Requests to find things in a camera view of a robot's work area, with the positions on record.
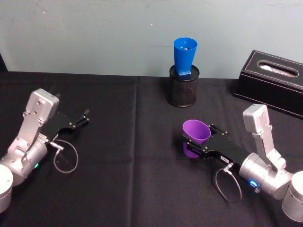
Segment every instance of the black cable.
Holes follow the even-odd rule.
[[[216,174],[215,174],[215,176],[214,176],[214,185],[215,185],[216,189],[218,190],[218,192],[222,195],[222,197],[223,197],[225,200],[227,200],[228,202],[239,202],[239,201],[242,199],[242,190],[241,190],[241,188],[240,188],[240,185],[239,185],[237,179],[235,178],[235,176],[234,176],[232,173],[230,173],[229,175],[232,176],[232,178],[234,179],[235,183],[237,184],[237,187],[238,187],[239,193],[240,193],[240,198],[239,198],[239,199],[234,200],[234,201],[228,199],[228,198],[224,195],[224,193],[221,191],[221,189],[220,189],[220,187],[219,187],[219,185],[218,185],[217,176],[218,176],[218,173],[219,173],[220,171],[222,171],[223,169],[224,169],[224,168],[221,168],[221,169],[219,169],[219,170],[216,172]]]

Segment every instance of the wall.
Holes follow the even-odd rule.
[[[168,76],[173,41],[198,41],[201,77],[237,78],[253,49],[303,62],[301,0],[0,0],[13,71]]]

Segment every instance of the black tissue box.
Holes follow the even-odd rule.
[[[253,50],[234,96],[303,119],[303,64]]]

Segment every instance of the black tablecloth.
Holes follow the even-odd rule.
[[[243,199],[226,203],[212,184],[220,163],[183,154],[182,123],[188,119],[215,123],[231,133],[233,143],[256,151],[242,119],[251,103],[231,93],[236,80],[199,79],[197,101],[189,108],[168,104],[166,82],[167,78],[1,73],[0,157],[17,135],[35,89],[60,93],[61,112],[91,112],[90,124],[68,137],[79,152],[77,170],[70,175],[57,172],[50,149],[40,167],[13,188],[0,226],[301,226],[285,216],[281,201],[255,194],[242,181]],[[269,115],[287,170],[302,170],[303,121],[273,110]],[[235,187],[226,183],[224,191],[236,197]]]

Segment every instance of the blue led light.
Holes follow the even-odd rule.
[[[258,188],[258,184],[254,181],[250,181],[250,186],[252,186],[254,188]]]

